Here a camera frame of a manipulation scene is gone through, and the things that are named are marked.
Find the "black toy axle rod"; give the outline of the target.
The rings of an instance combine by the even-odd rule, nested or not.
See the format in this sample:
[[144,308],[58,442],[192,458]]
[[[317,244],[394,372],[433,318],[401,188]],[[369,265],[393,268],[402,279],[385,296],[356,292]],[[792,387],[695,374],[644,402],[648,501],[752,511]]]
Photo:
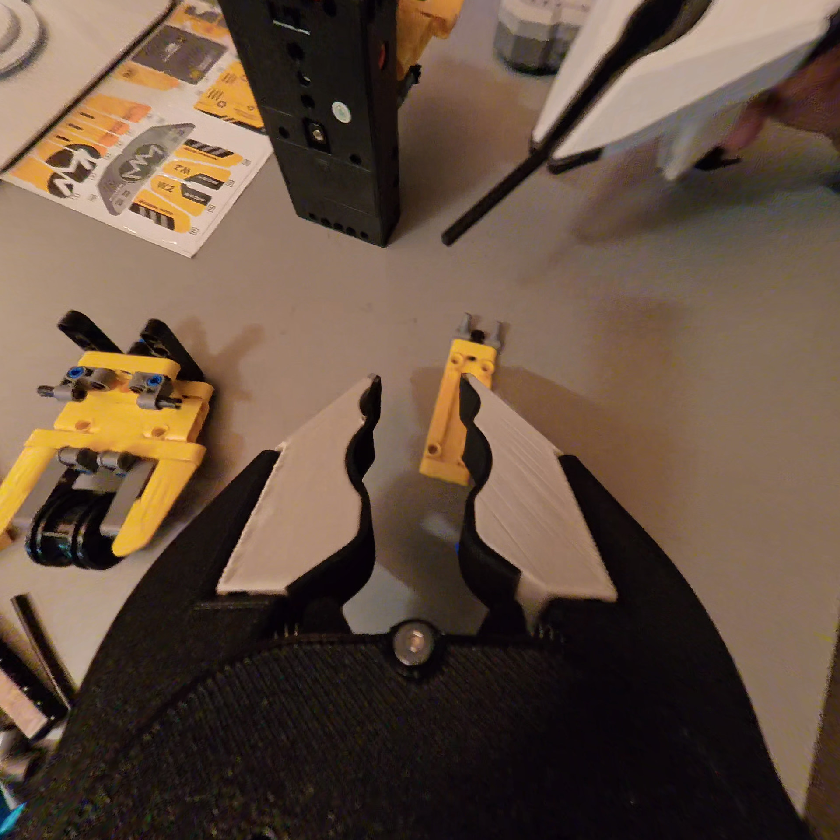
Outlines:
[[459,241],[471,228],[488,215],[493,208],[527,180],[531,174],[543,166],[551,154],[552,149],[550,147],[531,152],[514,170],[508,173],[487,194],[483,195],[473,206],[464,211],[444,230],[440,236],[443,245],[450,247]]

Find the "grey faceted object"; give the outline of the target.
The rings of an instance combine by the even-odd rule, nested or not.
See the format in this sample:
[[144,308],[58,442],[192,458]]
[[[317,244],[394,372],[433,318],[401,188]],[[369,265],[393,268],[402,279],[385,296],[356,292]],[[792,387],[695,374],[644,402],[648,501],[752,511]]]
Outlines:
[[494,49],[514,70],[555,73],[593,5],[593,1],[502,1]]

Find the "pile of toy building parts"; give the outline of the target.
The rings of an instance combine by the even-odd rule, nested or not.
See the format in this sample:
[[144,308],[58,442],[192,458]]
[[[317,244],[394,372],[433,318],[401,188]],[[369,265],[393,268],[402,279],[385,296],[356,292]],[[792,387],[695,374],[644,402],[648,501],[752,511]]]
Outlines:
[[12,607],[28,643],[25,658],[1,642],[1,834],[9,838],[29,789],[51,761],[77,699],[77,687],[57,654],[29,594]]

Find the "yellow sticker sheet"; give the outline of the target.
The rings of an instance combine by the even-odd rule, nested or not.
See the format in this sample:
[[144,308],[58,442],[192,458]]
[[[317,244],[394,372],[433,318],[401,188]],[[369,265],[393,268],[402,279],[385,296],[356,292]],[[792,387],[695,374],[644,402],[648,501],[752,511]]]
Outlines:
[[269,157],[220,3],[177,2],[2,180],[191,257]]

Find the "person's clothed body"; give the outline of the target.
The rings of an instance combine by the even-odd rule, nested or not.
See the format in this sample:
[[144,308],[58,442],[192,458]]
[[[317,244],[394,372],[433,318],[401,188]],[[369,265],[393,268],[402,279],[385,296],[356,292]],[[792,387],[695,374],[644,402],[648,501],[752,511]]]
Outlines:
[[814,838],[839,838],[839,637],[835,640],[815,741],[805,822]]

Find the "yellow toy panel with grey pins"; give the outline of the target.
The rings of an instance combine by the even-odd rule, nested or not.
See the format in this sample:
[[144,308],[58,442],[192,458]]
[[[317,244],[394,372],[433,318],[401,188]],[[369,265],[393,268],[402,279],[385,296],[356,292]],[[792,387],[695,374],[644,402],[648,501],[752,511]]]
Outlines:
[[427,430],[419,466],[421,475],[461,487],[469,485],[470,474],[463,459],[466,427],[459,414],[461,377],[474,375],[481,384],[492,387],[505,328],[505,323],[498,321],[493,330],[485,332],[474,325],[470,313],[460,320],[449,346]]

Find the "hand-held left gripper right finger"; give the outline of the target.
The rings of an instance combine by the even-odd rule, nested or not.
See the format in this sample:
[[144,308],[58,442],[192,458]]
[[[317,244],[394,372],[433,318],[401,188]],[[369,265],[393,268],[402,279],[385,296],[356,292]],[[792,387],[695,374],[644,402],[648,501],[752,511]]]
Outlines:
[[472,479],[458,567],[472,594],[519,624],[556,602],[616,603],[560,450],[476,375],[461,376],[458,395]]

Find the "person's right hand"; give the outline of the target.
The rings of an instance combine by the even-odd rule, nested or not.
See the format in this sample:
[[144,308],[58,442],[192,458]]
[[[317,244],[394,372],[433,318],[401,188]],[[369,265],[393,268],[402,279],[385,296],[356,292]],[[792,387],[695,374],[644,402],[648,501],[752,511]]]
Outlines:
[[819,56],[778,87],[751,101],[723,141],[722,149],[728,154],[740,152],[756,140],[769,121],[816,133],[839,149],[838,49]]

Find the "yellow black toy assembly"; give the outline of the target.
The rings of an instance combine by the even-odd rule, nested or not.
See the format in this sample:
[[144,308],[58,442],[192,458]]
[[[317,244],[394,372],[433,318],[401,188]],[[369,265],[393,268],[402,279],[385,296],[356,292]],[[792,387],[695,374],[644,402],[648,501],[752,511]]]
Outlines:
[[37,390],[59,413],[2,479],[2,549],[21,536],[37,564],[105,571],[152,541],[202,464],[214,388],[159,319],[127,351],[80,311],[58,329],[81,357]]

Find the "instruction booklet on stand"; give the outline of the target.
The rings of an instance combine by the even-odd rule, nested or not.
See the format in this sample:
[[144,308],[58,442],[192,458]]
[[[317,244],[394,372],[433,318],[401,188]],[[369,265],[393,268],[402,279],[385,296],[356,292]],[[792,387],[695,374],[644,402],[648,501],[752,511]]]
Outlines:
[[2,170],[173,6],[169,1],[2,1]]

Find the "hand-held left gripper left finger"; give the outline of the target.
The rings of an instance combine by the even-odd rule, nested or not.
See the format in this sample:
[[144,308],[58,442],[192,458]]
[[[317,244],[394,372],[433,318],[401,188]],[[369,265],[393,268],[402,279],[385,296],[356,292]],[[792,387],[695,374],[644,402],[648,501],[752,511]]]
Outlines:
[[381,407],[382,380],[366,376],[281,443],[219,595],[353,597],[365,585],[375,545],[364,477]]

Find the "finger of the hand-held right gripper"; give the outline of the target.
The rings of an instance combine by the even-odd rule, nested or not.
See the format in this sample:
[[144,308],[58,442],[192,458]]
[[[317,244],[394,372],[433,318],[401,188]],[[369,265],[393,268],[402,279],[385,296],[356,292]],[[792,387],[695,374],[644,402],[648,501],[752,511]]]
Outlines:
[[588,161],[658,142],[658,122],[703,98],[775,87],[834,35],[830,1],[679,2],[679,16],[614,78],[552,161]]
[[676,22],[678,1],[595,2],[532,130],[534,151],[556,150],[614,78]]

